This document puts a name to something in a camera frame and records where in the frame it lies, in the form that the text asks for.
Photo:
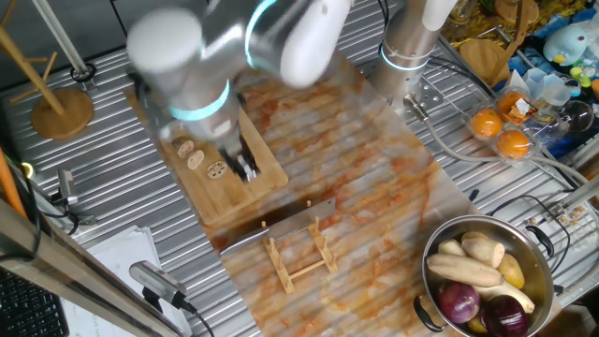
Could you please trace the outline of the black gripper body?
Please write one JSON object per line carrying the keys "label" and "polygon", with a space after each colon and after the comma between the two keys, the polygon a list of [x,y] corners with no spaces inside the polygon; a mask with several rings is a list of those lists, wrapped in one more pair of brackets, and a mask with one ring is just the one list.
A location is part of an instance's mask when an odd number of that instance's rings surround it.
{"label": "black gripper body", "polygon": [[258,166],[246,140],[241,134],[220,139],[218,152],[230,169],[243,174],[243,178],[256,178]]}

